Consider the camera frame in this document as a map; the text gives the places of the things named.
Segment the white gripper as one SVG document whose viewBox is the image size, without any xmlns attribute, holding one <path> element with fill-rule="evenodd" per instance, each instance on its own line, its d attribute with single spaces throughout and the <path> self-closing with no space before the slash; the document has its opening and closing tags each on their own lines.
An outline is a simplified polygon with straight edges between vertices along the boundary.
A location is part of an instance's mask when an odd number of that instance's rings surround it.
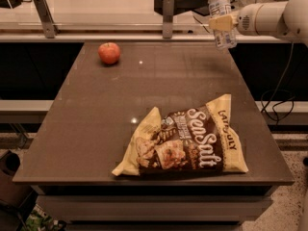
<svg viewBox="0 0 308 231">
<path fill-rule="evenodd" d="M 286 2 L 250 4 L 239 10 L 238 16 L 232 13 L 209 19 L 212 30 L 237 30 L 246 36 L 282 37 L 288 33 L 283 18 Z"/>
</svg>

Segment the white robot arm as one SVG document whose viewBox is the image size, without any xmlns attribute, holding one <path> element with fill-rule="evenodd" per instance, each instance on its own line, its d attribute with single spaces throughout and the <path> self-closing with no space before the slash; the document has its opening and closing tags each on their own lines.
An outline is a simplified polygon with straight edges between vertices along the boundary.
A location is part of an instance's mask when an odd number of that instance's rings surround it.
<svg viewBox="0 0 308 231">
<path fill-rule="evenodd" d="M 211 29 L 244 36 L 271 36 L 300 41 L 308 46 L 308 0 L 256 3 L 209 20 Z"/>
</svg>

